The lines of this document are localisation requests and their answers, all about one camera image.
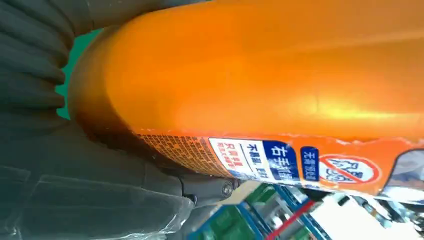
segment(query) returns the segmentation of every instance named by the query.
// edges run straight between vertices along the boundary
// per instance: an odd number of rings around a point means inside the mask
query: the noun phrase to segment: warning symbol
[[[333,183],[365,184],[378,179],[380,170],[363,157],[331,154],[319,157],[319,176]]]

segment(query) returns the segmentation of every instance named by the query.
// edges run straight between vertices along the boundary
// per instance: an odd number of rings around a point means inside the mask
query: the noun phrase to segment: green background
[[[75,39],[72,50],[69,55],[68,64],[62,69],[66,75],[66,80],[63,85],[56,87],[56,92],[65,97],[65,107],[59,108],[57,114],[63,118],[69,119],[68,113],[68,85],[71,77],[72,70],[74,69],[75,64],[77,63],[78,58],[83,53],[84,49],[90,44],[90,42],[96,37],[100,30],[93,31],[91,33],[79,36]]]

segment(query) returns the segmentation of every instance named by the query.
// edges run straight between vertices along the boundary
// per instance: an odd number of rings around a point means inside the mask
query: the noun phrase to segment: orange bottle
[[[71,114],[113,147],[146,145],[205,174],[421,192],[422,9],[216,0],[145,14],[86,51]]]

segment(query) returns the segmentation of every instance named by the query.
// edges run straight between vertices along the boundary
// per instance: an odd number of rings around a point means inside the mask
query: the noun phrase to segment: bottle label
[[[290,134],[196,136],[154,130],[139,136],[169,159],[203,174],[424,204],[422,142],[347,142]]]

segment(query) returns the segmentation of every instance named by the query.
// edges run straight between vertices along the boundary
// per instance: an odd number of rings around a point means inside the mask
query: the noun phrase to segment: white label
[[[262,141],[209,138],[209,142],[221,163],[235,177],[276,182]]]

